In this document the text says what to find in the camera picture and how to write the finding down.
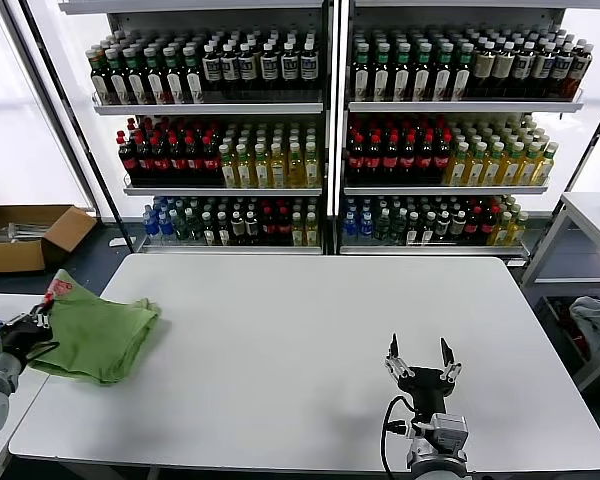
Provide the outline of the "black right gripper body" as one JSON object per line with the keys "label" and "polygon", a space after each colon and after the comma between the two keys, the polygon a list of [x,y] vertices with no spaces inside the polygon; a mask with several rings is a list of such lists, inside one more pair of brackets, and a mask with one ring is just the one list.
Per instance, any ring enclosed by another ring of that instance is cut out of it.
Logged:
{"label": "black right gripper body", "polygon": [[455,384],[442,380],[442,370],[413,367],[414,376],[406,374],[399,376],[398,388],[409,394],[413,400],[413,407],[417,415],[433,415],[445,413],[445,398],[450,396]]}

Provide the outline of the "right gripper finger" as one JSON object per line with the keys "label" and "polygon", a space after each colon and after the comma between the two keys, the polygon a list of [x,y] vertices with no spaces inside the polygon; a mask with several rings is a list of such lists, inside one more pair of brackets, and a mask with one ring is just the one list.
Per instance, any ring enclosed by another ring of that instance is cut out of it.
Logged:
{"label": "right gripper finger", "polygon": [[385,366],[393,378],[408,378],[413,376],[413,370],[399,356],[399,346],[396,334],[392,335]]}
{"label": "right gripper finger", "polygon": [[453,350],[444,338],[441,339],[441,353],[444,369],[440,375],[443,382],[455,382],[462,370],[462,364],[455,361]]}

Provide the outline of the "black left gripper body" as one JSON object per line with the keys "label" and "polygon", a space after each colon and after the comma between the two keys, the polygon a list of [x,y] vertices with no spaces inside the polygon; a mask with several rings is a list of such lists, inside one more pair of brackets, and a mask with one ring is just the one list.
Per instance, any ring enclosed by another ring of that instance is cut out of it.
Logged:
{"label": "black left gripper body", "polygon": [[13,356],[25,368],[31,361],[53,349],[51,326],[37,326],[36,319],[10,331],[0,331],[2,351]]}

